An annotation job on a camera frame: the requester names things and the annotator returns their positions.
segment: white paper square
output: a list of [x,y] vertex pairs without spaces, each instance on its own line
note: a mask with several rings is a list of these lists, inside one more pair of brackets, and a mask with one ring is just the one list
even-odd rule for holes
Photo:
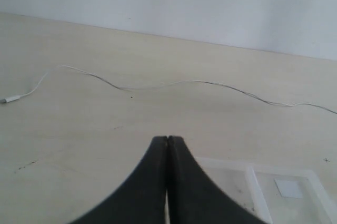
[[303,198],[303,194],[297,181],[275,179],[275,182],[283,197],[296,199]]

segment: wooden tabletop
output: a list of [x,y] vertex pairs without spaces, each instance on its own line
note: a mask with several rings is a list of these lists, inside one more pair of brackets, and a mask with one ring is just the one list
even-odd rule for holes
[[[117,85],[207,80],[337,110],[337,62],[0,14],[0,98],[62,64]],[[58,69],[0,106],[0,222],[77,218],[123,182],[153,136],[170,134],[198,157],[312,169],[336,200],[336,125],[327,111],[219,86],[120,91]]]

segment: white wall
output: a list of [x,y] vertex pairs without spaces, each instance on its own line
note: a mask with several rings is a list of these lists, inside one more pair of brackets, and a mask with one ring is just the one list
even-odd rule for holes
[[0,11],[337,60],[337,0],[0,0]]

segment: cable connector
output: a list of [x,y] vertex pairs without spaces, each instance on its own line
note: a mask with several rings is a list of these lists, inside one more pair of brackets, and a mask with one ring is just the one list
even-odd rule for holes
[[18,99],[20,99],[20,98],[21,98],[20,95],[10,96],[10,97],[8,97],[8,98],[1,99],[1,100],[0,100],[0,104],[10,103],[10,102],[15,101],[15,100],[18,100]]

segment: black plastic claw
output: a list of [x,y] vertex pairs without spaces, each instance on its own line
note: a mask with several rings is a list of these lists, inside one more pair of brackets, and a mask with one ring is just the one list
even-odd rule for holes
[[173,224],[258,223],[219,189],[191,155],[183,138],[169,137],[166,186]]
[[97,207],[72,224],[165,223],[167,137],[153,138],[128,179]]

